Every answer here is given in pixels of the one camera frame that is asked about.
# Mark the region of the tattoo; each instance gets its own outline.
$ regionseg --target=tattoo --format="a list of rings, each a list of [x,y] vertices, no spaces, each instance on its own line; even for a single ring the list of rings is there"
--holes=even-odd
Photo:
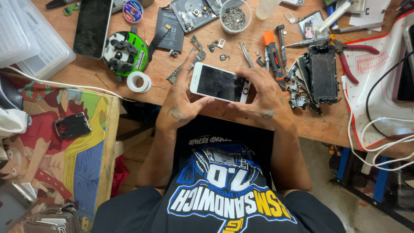
[[[186,115],[181,115],[181,111],[178,109],[178,105],[168,109],[167,116],[170,116],[179,122],[184,122],[184,119],[186,117]]]
[[[277,115],[276,112],[274,112],[273,110],[269,109],[267,112],[261,112],[260,116],[263,117],[263,119],[271,119],[273,118],[274,115]]]

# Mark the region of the wooden workbench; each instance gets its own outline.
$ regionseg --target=wooden workbench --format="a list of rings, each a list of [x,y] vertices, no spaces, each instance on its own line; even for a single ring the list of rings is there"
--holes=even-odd
[[[66,17],[63,15],[61,8],[47,10],[45,8],[45,4],[49,1],[50,0],[37,0],[34,1],[34,4],[67,42],[69,47],[72,48],[78,11],[74,11],[73,15]],[[138,35],[144,37],[144,34],[146,34],[147,40],[151,41],[155,33],[158,8],[166,6],[167,1],[168,0],[156,0],[153,5],[145,8],[145,26],[143,22],[139,22],[137,24],[128,23],[121,12],[113,14],[111,17],[108,35],[117,31],[129,31],[130,27],[135,25],[138,27]],[[275,34],[278,47],[280,47],[279,34],[276,34],[274,29],[280,24],[284,24],[286,27],[285,31],[287,31],[287,35],[284,36],[286,44],[302,40],[297,25],[290,24],[284,17],[284,14],[287,11],[290,11],[296,18],[303,18],[316,10],[321,10],[324,18],[326,19],[327,17],[326,12],[322,10],[325,6],[322,0],[306,0],[300,7],[282,3],[268,19],[261,21],[255,16],[255,9],[259,1],[247,0],[247,2],[252,9],[252,21],[245,31],[236,35],[228,35],[221,29],[220,19],[215,19],[212,22],[195,29],[194,31],[185,34],[183,52],[181,55],[177,56],[177,58],[168,56],[168,51],[166,50],[156,50],[154,52],[153,60],[146,68],[145,73],[151,78],[154,85],[159,85],[165,87],[166,89],[152,87],[147,93],[132,92],[126,85],[126,82],[115,82],[116,75],[105,66],[102,60],[94,60],[83,56],[77,56],[71,64],[54,75],[51,80],[62,83],[106,88],[105,85],[94,76],[94,73],[98,72],[99,77],[101,77],[111,87],[111,90],[117,94],[142,102],[162,105],[168,89],[171,86],[171,83],[166,80],[166,77],[169,76],[184,61],[190,49],[194,47],[190,40],[191,34],[194,33],[198,37],[200,43],[205,46],[207,57],[203,60],[204,63],[228,71],[235,71],[240,68],[248,68],[248,63],[245,60],[242,51],[239,49],[239,42],[246,42],[246,49],[248,50],[249,56],[253,60],[255,66],[258,67],[258,64],[255,61],[257,59],[255,52],[259,51],[261,55],[264,54],[265,46],[262,35],[267,29],[271,30]],[[397,8],[397,5],[398,1],[393,1],[391,3],[391,6],[385,13],[384,20],[387,24],[383,26],[380,33],[372,32],[372,35],[369,35],[367,31],[360,31],[355,35],[354,40],[389,33],[397,14],[397,12],[394,11],[394,9]],[[345,14],[338,20],[338,24],[341,26],[342,24],[349,23],[349,17],[350,15]],[[353,32],[346,34],[345,36],[350,37],[352,34]],[[223,49],[221,50],[220,48],[216,48],[214,53],[210,53],[207,49],[207,44],[214,40],[220,40],[220,38],[226,40]],[[338,39],[345,42],[345,40],[339,36]],[[288,58],[287,65],[290,67],[295,59],[299,55],[306,52],[306,50],[286,49],[286,52]],[[230,56],[230,59],[228,58],[225,61],[220,61],[220,54],[226,54]],[[338,80],[340,80],[342,75],[342,66],[339,61],[339,57],[337,57],[337,70]],[[289,95],[288,92],[285,92],[284,95],[287,100]],[[339,92],[338,98],[341,97],[344,97],[343,91]],[[296,116],[299,135],[304,138],[349,147],[350,144],[347,136],[349,111],[347,110],[345,99],[332,106],[329,106],[328,104],[321,104],[321,109],[323,111],[322,116],[316,116],[310,110],[304,111],[300,108],[293,110]],[[247,118],[247,116],[241,114],[240,112],[234,109],[226,108],[226,103],[221,101],[215,101],[214,104],[204,108],[200,114],[246,125],[266,128],[266,126],[253,119]],[[398,151],[397,154],[395,154],[395,152],[387,153],[387,155],[392,154],[394,154],[393,157],[400,157],[402,155]]]

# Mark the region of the clear plastic cup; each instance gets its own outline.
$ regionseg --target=clear plastic cup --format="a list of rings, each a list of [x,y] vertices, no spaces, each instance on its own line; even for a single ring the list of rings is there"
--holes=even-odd
[[[223,19],[221,18],[222,15],[223,15],[223,13],[224,13],[224,11],[227,8],[231,8],[231,7],[238,7],[238,8],[240,8],[244,12],[244,15],[246,17],[246,22],[244,24],[244,27],[242,29],[240,29],[240,30],[236,30],[235,31],[235,30],[231,30],[230,28],[226,27],[224,25],[224,23],[223,23]],[[241,31],[243,31],[244,29],[246,29],[249,26],[250,21],[252,21],[252,10],[250,9],[250,6],[249,6],[249,4],[247,4],[247,2],[245,2],[243,0],[227,0],[221,6],[221,9],[220,9],[220,22],[221,22],[221,26],[222,26],[223,30],[226,33],[228,33],[228,34],[236,34],[236,33],[241,32]]]

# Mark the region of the clear plastic organizer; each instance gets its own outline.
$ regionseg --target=clear plastic organizer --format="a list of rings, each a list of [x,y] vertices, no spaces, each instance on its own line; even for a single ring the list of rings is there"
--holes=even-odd
[[[21,62],[19,68],[34,78],[47,80],[71,63],[76,55],[30,0],[14,0],[26,15],[40,52]]]
[[[15,0],[0,0],[0,68],[40,52],[26,16],[19,14]]]

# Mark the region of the red-handled pliers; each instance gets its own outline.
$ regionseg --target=red-handled pliers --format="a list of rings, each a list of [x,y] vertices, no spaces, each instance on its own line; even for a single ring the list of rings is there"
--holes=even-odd
[[[352,75],[351,70],[349,69],[347,59],[344,55],[344,50],[345,49],[367,50],[368,52],[373,53],[375,55],[380,54],[380,52],[374,47],[368,46],[368,45],[347,45],[338,40],[335,40],[334,43],[335,43],[335,51],[339,54],[341,58],[342,67],[344,68],[345,74],[348,76],[348,78],[353,83],[358,84],[359,83],[358,80],[356,80],[355,76]]]

